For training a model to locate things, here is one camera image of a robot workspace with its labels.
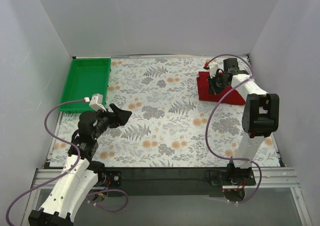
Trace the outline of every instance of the floral tablecloth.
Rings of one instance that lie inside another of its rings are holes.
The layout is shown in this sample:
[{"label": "floral tablecloth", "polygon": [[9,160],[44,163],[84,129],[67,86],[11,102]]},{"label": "floral tablecloth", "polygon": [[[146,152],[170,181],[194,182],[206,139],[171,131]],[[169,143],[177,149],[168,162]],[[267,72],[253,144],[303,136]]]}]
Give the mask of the floral tablecloth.
[{"label": "floral tablecloth", "polygon": [[[113,59],[107,105],[132,111],[129,122],[108,129],[99,139],[93,160],[107,167],[219,167],[205,144],[205,127],[215,102],[199,101],[196,77],[206,58]],[[223,59],[217,60],[223,68]],[[221,104],[209,128],[211,148],[230,157],[242,138],[243,106]],[[70,140],[78,114],[64,114],[58,136]],[[57,141],[51,167],[62,167],[69,145]],[[259,148],[255,161],[280,166],[271,138]]]}]

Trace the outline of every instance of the robotic arm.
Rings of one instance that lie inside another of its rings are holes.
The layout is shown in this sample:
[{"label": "robotic arm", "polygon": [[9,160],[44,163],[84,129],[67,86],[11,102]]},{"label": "robotic arm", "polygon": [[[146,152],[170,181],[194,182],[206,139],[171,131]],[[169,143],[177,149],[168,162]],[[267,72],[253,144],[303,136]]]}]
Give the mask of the robotic arm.
[{"label": "robotic arm", "polygon": [[57,180],[39,211],[33,210],[30,213],[28,218],[30,226],[73,226],[75,215],[90,189],[106,181],[103,171],[105,165],[92,161],[98,148],[97,139],[107,128],[125,125],[132,112],[121,110],[114,104],[110,105],[113,112],[109,112],[102,106],[102,100],[102,95],[93,95],[89,105],[95,112],[86,111],[80,114],[78,130],[71,139],[71,142],[80,149],[80,160],[69,172],[78,158],[77,151],[71,147],[62,170],[62,174],[67,171],[67,175]]},{"label": "robotic arm", "polygon": [[[234,88],[248,79],[249,73],[240,70],[236,58],[223,61],[223,70],[214,62],[210,67],[208,77],[209,93],[219,94],[227,86]],[[243,136],[234,158],[253,159],[257,150],[266,137],[278,129],[279,125],[279,97],[277,94],[268,94],[259,88],[253,80],[239,86],[236,91],[245,99],[242,116]],[[234,161],[227,165],[227,177],[233,181],[247,179],[251,175],[251,162]]]}]

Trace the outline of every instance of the white wall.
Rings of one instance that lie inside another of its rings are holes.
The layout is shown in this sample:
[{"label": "white wall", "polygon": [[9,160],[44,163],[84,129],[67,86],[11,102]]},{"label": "white wall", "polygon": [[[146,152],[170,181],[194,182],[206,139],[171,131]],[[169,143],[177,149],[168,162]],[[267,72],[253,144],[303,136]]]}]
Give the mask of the white wall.
[{"label": "white wall", "polygon": [[[46,160],[51,138],[43,121],[59,103],[70,61],[40,0],[0,0],[0,225]],[[51,129],[56,121],[57,112]],[[27,199],[12,210],[16,225]]]},{"label": "white wall", "polygon": [[258,83],[280,96],[280,153],[294,166],[320,225],[320,0],[279,0],[251,59]]},{"label": "white wall", "polygon": [[41,0],[72,56],[249,53],[277,0]]}]

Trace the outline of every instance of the green tray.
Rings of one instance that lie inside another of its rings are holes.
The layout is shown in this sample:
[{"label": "green tray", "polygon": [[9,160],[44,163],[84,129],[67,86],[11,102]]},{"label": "green tray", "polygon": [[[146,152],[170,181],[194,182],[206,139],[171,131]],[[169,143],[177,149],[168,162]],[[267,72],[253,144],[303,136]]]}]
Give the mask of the green tray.
[{"label": "green tray", "polygon": [[[110,63],[110,58],[72,60],[60,103],[91,98],[93,94],[99,93],[103,95],[104,104],[107,98]],[[82,113],[92,109],[89,104],[73,103],[60,106],[59,110],[66,113]]]}]

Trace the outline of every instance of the folded red cloth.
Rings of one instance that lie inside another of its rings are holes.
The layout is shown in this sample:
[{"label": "folded red cloth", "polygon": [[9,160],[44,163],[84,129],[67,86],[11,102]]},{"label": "folded red cloth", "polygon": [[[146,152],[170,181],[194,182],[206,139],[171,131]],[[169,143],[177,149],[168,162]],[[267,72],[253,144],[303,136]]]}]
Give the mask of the folded red cloth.
[{"label": "folded red cloth", "polygon": [[[232,87],[226,87],[223,92],[218,95],[209,94],[209,83],[207,81],[209,75],[208,71],[199,71],[199,77],[196,78],[199,100],[218,102],[229,90],[232,89]],[[223,100],[223,103],[230,105],[244,105],[246,102],[241,95],[234,90]]]}]

